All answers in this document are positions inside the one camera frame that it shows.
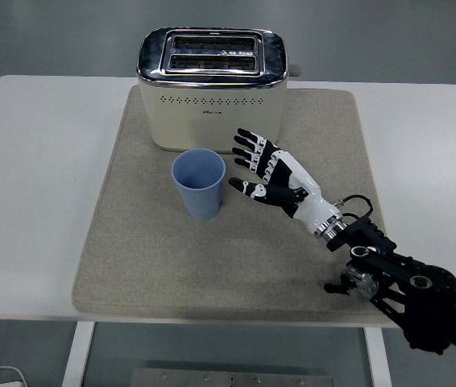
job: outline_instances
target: beige mat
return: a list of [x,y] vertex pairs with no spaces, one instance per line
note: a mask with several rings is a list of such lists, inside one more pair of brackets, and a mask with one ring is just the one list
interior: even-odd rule
[[[351,93],[290,89],[276,144],[292,153],[335,202],[375,187]],[[77,272],[73,304],[83,312],[142,318],[379,323],[373,306],[327,294],[349,260],[280,208],[226,184],[219,213],[191,218],[173,185],[176,153],[148,132],[138,87],[127,100]],[[224,155],[226,180],[259,178]],[[365,208],[347,208],[364,213]]]

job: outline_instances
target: robotic arm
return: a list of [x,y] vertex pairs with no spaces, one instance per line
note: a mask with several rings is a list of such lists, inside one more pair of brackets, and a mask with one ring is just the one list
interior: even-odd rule
[[[242,157],[235,163],[267,184],[232,177],[230,185],[257,202],[280,206],[289,217],[302,221],[311,234],[323,238],[331,252],[345,244],[350,247],[341,282],[326,284],[327,293],[371,302],[403,329],[411,348],[441,355],[451,343],[456,345],[456,278],[452,273],[396,254],[396,244],[369,219],[373,211],[369,199],[352,195],[332,205],[288,152],[250,131],[239,129],[238,134],[235,141],[248,150],[233,148]],[[365,200],[370,207],[360,218],[339,211],[354,198]],[[356,220],[346,224],[344,218],[349,215]],[[401,304],[403,311],[388,300]]]

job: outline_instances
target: white table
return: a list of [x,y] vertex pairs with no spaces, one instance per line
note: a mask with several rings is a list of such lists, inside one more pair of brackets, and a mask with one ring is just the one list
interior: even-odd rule
[[[78,312],[71,289],[136,82],[0,78],[0,318],[129,321]],[[289,86],[354,94],[388,236],[456,275],[456,85]],[[92,329],[78,325],[64,385],[81,377]],[[367,329],[375,385],[390,385],[381,335]]]

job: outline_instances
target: toaster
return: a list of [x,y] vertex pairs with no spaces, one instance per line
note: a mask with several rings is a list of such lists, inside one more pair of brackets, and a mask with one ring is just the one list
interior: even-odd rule
[[242,127],[276,141],[288,58],[271,31],[161,28],[142,42],[139,88],[161,148],[231,152]]

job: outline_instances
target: blue cup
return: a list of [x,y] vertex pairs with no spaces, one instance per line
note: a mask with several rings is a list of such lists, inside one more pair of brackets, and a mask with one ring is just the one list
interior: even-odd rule
[[172,179],[187,211],[196,219],[210,219],[219,210],[225,161],[209,149],[190,149],[172,163]]

